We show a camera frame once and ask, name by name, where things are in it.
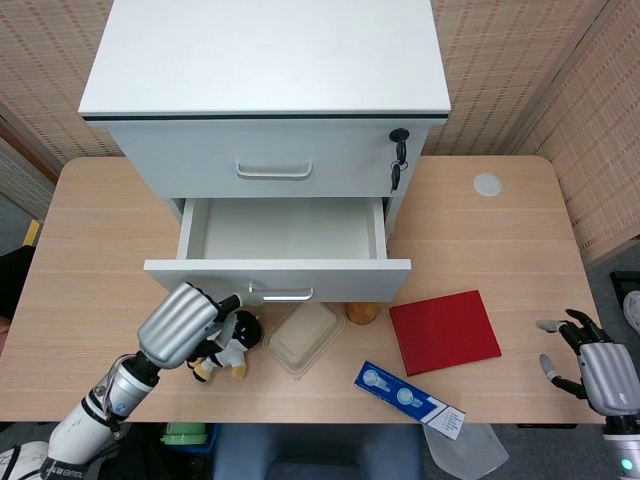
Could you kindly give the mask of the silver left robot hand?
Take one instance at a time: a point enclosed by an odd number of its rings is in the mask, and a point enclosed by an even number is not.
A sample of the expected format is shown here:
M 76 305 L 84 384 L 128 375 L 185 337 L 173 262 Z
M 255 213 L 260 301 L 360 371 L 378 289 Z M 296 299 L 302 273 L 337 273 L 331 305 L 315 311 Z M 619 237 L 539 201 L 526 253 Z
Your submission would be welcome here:
M 138 329 L 139 350 L 159 369 L 177 368 L 202 341 L 218 336 L 235 311 L 263 302 L 264 297 L 255 292 L 233 293 L 215 301 L 200 288 L 182 282 Z

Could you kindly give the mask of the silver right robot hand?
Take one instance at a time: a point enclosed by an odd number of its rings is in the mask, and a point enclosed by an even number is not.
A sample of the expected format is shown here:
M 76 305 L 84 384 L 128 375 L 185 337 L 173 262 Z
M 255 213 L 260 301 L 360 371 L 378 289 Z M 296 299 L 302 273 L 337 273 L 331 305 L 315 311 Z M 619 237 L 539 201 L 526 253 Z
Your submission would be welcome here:
M 586 313 L 568 309 L 570 320 L 540 320 L 536 327 L 558 333 L 576 355 L 581 380 L 562 377 L 550 357 L 539 361 L 546 379 L 556 388 L 586 400 L 604 417 L 635 416 L 639 413 L 639 377 L 625 345 L 613 341 Z

